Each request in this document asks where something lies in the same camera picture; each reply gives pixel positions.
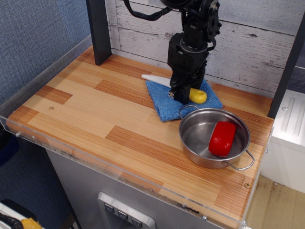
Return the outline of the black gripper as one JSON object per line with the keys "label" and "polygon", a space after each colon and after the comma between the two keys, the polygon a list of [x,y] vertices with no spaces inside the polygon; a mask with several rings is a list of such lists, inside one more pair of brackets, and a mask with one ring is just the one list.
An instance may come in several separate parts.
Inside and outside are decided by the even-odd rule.
{"label": "black gripper", "polygon": [[177,33],[170,39],[167,62],[173,73],[169,94],[174,100],[187,104],[191,88],[200,89],[208,54],[201,33]]}

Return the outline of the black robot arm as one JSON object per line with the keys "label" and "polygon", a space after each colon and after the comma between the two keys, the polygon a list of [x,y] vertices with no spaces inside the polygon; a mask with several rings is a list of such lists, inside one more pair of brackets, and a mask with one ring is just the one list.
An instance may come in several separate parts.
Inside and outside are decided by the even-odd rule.
{"label": "black robot arm", "polygon": [[190,101],[191,89],[199,89],[205,75],[207,57],[216,47],[215,37],[220,33],[216,0],[164,0],[164,9],[146,15],[133,11],[129,1],[124,1],[130,14],[147,21],[156,21],[172,10],[182,14],[182,33],[169,41],[168,65],[172,69],[170,96],[182,104]]}

